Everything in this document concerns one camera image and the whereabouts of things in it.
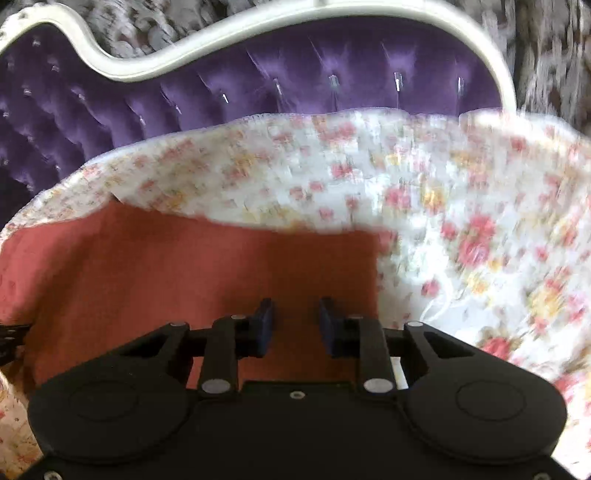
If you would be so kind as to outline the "purple tufted velvet headboard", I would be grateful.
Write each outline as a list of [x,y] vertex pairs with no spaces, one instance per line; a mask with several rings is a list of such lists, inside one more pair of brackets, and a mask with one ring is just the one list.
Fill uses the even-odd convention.
[[387,107],[513,111],[488,33],[438,1],[285,1],[140,58],[107,54],[71,8],[1,28],[1,218],[87,161],[153,137],[266,113]]

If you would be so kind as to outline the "floral quilted bedspread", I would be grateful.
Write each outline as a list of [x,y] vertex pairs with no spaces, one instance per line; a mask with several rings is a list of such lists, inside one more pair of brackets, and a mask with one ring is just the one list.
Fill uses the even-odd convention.
[[259,115],[98,156],[3,228],[110,202],[273,232],[375,232],[377,313],[552,383],[555,459],[590,474],[590,141],[550,120],[396,110]]

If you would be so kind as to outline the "grey damask curtain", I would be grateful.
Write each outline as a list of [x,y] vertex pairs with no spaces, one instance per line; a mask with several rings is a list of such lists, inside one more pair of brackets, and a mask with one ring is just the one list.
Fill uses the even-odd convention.
[[[455,1],[506,61],[520,109],[590,124],[590,9],[582,1]],[[497,101],[477,56],[439,29],[358,17],[246,40],[139,82],[100,77],[42,24],[1,56],[1,135],[115,145],[259,113],[389,107],[458,115]]]

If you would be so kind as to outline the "rust red pants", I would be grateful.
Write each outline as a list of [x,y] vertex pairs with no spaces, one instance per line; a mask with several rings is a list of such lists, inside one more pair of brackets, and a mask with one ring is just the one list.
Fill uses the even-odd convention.
[[273,232],[110,202],[82,219],[23,228],[1,249],[1,321],[28,325],[9,380],[24,394],[166,323],[207,328],[270,298],[270,350],[240,364],[242,379],[351,380],[329,357],[318,301],[377,313],[375,232]]

